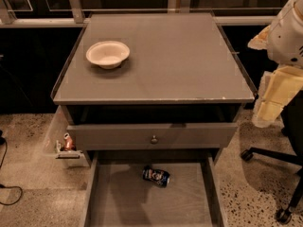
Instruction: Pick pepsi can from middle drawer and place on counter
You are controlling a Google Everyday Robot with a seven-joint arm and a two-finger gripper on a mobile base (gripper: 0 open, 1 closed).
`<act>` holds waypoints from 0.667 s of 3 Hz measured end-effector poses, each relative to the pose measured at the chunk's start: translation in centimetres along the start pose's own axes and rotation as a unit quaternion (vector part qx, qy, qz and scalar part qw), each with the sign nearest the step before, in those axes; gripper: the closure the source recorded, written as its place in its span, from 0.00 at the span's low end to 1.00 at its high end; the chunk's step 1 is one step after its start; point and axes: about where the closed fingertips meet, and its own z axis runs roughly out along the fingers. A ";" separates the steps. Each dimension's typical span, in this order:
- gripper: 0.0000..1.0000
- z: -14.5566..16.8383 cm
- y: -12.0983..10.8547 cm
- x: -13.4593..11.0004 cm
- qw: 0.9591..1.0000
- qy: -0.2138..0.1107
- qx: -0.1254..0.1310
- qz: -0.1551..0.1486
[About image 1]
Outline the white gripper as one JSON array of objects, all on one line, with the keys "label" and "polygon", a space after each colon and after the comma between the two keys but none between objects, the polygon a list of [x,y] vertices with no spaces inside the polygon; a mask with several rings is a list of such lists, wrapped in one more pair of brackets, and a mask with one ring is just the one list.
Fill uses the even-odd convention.
[{"label": "white gripper", "polygon": [[270,26],[251,39],[248,47],[266,50],[270,60],[292,66],[278,67],[261,78],[252,122],[258,128],[273,124],[303,88],[303,0],[289,0]]}]

